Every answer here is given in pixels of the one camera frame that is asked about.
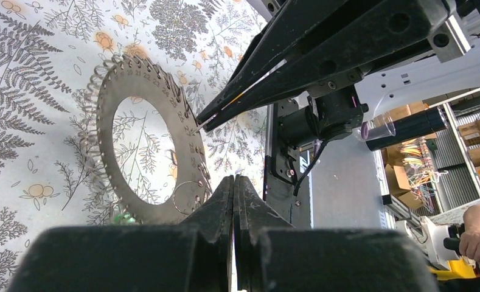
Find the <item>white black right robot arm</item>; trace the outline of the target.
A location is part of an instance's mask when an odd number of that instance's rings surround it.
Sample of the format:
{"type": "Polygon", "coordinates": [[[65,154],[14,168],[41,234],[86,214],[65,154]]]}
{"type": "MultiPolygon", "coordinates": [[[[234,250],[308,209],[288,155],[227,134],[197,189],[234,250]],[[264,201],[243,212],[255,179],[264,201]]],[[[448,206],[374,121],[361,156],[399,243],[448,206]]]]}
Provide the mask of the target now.
{"type": "Polygon", "coordinates": [[[266,1],[270,14],[230,81],[198,115],[211,131],[307,91],[354,87],[367,119],[480,87],[480,1],[266,1]]]}

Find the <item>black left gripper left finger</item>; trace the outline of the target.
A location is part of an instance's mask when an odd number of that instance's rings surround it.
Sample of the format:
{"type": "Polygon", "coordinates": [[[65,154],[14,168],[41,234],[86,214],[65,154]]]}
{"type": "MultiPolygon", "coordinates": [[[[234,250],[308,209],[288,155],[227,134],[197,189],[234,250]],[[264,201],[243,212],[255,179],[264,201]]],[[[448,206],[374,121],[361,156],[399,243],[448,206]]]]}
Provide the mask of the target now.
{"type": "Polygon", "coordinates": [[[213,195],[182,225],[192,233],[187,291],[230,291],[234,177],[226,176],[213,195]]]}

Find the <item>operator hand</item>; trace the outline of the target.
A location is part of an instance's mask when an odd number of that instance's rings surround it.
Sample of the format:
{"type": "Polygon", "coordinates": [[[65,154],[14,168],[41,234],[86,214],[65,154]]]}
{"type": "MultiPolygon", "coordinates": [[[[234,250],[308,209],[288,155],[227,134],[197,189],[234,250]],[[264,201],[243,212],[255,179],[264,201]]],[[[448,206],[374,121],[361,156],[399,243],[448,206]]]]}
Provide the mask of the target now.
{"type": "Polygon", "coordinates": [[[461,235],[459,252],[480,267],[480,205],[470,206],[463,215],[465,232],[461,235]]]}

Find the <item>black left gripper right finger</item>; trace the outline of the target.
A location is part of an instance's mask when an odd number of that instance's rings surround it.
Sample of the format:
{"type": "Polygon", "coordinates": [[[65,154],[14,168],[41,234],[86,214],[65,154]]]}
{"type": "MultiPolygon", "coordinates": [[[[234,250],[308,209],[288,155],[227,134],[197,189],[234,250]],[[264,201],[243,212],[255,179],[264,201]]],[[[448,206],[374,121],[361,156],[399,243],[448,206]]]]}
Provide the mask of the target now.
{"type": "Polygon", "coordinates": [[[292,228],[259,197],[251,180],[237,175],[234,181],[234,248],[239,290],[274,291],[268,280],[272,246],[268,229],[292,228]]]}

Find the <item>green key tag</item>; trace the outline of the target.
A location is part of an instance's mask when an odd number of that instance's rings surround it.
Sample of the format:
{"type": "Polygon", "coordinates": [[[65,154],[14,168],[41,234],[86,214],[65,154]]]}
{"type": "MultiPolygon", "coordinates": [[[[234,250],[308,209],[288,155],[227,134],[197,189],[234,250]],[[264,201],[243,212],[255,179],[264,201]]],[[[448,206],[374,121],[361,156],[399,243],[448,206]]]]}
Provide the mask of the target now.
{"type": "Polygon", "coordinates": [[[115,225],[135,225],[137,221],[128,212],[123,214],[117,214],[113,217],[112,223],[115,225]]]}

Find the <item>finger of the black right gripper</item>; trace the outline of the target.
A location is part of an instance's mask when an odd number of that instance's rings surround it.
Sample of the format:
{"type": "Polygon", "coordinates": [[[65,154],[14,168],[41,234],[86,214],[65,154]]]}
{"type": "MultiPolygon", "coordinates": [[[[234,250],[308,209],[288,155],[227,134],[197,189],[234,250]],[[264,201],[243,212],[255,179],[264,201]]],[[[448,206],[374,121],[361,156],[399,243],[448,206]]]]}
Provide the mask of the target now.
{"type": "MultiPolygon", "coordinates": [[[[428,37],[451,15],[450,1],[346,2],[256,81],[262,85],[254,92],[271,104],[356,68],[388,68],[428,51],[428,37]]],[[[203,128],[212,131],[236,116],[214,114],[203,128]]]]}
{"type": "Polygon", "coordinates": [[[269,104],[267,97],[255,93],[255,84],[279,64],[298,42],[344,6],[346,1],[286,1],[261,33],[256,35],[224,89],[197,117],[202,123],[217,117],[269,104]]]}

